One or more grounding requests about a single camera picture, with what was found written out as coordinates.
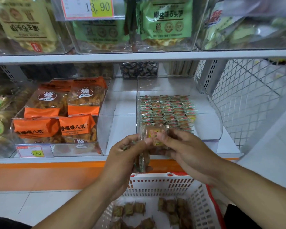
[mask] price tag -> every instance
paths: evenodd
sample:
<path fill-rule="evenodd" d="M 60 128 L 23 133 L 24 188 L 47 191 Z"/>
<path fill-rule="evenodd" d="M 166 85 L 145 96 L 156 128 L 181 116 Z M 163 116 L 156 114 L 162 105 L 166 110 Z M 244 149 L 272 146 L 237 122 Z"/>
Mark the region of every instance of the price tag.
<path fill-rule="evenodd" d="M 17 146 L 21 158 L 44 158 L 41 146 Z"/>
<path fill-rule="evenodd" d="M 114 16 L 112 0 L 61 0 L 66 20 L 103 19 Z"/>

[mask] person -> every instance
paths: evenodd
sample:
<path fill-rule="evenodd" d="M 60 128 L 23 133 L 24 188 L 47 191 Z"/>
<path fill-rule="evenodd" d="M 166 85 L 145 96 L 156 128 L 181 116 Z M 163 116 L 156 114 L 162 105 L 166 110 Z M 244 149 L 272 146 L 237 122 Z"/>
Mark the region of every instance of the person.
<path fill-rule="evenodd" d="M 166 155 L 188 175 L 217 188 L 260 227 L 286 228 L 285 188 L 220 158 L 189 132 L 170 129 L 169 135 L 158 132 L 157 138 L 171 148 Z M 147 138 L 122 150 L 138 139 L 138 135 L 130 135 L 116 143 L 99 177 L 33 229 L 92 228 L 106 207 L 128 187 L 135 157 L 152 146 L 152 139 Z"/>

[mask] tile grout line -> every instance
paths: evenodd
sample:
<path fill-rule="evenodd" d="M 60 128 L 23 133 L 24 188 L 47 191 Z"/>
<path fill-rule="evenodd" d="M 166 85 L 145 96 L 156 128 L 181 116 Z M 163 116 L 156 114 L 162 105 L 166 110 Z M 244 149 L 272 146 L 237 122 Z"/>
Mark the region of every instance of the tile grout line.
<path fill-rule="evenodd" d="M 28 198 L 29 198 L 30 194 L 31 194 L 31 193 L 29 193 L 29 195 L 27 196 L 26 200 L 24 201 L 24 203 L 23 203 L 23 205 L 22 205 L 22 207 L 21 207 L 20 211 L 22 210 L 22 208 L 23 208 L 24 204 L 27 202 L 27 200 L 28 200 Z"/>

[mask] wire mesh panel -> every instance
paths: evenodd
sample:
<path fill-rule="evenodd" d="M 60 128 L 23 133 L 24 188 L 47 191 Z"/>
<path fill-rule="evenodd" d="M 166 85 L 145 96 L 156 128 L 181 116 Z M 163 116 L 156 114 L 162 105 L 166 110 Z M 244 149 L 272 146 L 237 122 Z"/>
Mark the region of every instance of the wire mesh panel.
<path fill-rule="evenodd" d="M 228 61 L 212 99 L 224 127 L 241 148 L 285 93 L 286 66 L 264 59 L 237 59 Z"/>

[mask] shopping basket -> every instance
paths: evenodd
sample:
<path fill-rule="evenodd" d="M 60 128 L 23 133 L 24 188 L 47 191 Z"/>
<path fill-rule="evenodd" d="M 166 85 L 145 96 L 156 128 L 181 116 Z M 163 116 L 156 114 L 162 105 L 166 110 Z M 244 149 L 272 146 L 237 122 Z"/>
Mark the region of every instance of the shopping basket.
<path fill-rule="evenodd" d="M 158 211 L 159 197 L 187 200 L 194 229 L 225 229 L 220 209 L 211 195 L 210 187 L 194 180 L 188 175 L 173 173 L 133 174 L 124 194 L 112 202 L 96 223 L 94 229 L 110 228 L 113 221 L 119 218 L 112 216 L 115 205 L 127 202 L 146 203 L 145 214 L 134 214 L 122 219 L 128 225 L 136 227 L 142 220 L 153 217 L 157 229 L 170 229 L 168 217 Z"/>

